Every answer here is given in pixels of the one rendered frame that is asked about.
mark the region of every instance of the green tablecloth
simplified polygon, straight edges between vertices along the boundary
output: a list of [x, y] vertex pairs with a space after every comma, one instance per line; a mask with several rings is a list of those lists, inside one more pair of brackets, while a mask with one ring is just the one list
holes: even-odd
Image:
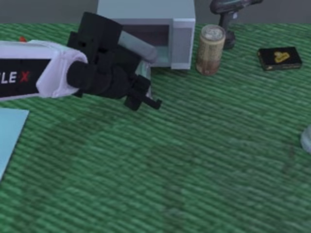
[[[1, 24], [0, 39], [65, 43], [75, 29]], [[299, 134], [311, 123], [311, 25], [234, 29], [215, 76], [152, 71], [160, 111], [97, 97], [0, 103], [31, 112], [0, 184], [0, 232], [309, 233]], [[277, 46], [296, 46], [303, 68], [262, 71], [257, 49]]]

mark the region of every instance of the can top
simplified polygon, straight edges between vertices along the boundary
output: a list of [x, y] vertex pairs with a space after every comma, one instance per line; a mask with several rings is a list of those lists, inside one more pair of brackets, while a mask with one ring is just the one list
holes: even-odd
[[202, 28], [201, 35], [206, 40], [219, 41], [225, 37], [225, 30], [221, 26], [208, 24]]

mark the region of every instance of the gray wall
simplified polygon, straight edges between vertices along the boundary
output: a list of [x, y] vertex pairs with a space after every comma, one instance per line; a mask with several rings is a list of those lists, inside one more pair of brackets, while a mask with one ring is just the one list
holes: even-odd
[[[198, 23], [218, 21], [209, 12], [211, 0], [194, 1]], [[78, 23], [84, 11], [96, 11], [97, 0], [1, 0], [0, 7], [0, 23]], [[242, 10], [236, 22], [311, 23], [310, 9], [311, 0], [265, 0]]]

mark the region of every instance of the white robotic arm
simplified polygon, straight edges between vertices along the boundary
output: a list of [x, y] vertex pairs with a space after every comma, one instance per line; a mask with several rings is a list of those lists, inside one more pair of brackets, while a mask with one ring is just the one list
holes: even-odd
[[127, 97], [125, 105], [132, 110], [142, 102], [159, 109], [161, 101], [146, 96], [150, 80], [135, 73], [142, 60], [153, 63], [156, 57], [153, 46], [123, 32], [120, 24], [84, 13], [79, 32], [71, 33], [67, 46], [0, 41], [0, 101], [87, 93]]

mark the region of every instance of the black box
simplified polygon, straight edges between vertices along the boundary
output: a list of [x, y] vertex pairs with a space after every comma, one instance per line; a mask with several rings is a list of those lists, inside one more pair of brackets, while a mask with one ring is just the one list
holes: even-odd
[[263, 70], [297, 69], [302, 61], [295, 47], [259, 49], [258, 58]]

